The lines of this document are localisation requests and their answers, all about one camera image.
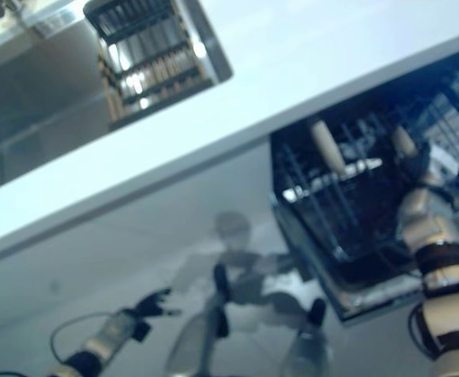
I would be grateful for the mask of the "left robot hand black glove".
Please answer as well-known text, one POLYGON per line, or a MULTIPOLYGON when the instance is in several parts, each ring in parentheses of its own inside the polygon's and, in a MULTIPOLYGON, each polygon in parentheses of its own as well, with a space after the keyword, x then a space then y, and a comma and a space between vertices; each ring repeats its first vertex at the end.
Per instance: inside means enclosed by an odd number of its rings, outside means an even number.
POLYGON ((181 315, 179 309, 165 309, 162 303, 170 295, 172 289, 164 287, 150 293, 148 296, 141 299, 134 307, 134 310, 140 317, 177 317, 181 315))

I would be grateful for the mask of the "right robot hand black glove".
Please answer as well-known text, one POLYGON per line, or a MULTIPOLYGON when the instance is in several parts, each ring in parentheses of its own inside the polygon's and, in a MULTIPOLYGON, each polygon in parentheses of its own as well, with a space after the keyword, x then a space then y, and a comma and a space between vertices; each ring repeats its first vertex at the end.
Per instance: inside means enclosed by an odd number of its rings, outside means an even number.
POLYGON ((445 181, 440 172, 432 171, 431 145, 421 144, 414 156, 400 155, 397 159, 399 174, 404 181, 417 186, 443 187, 445 181))

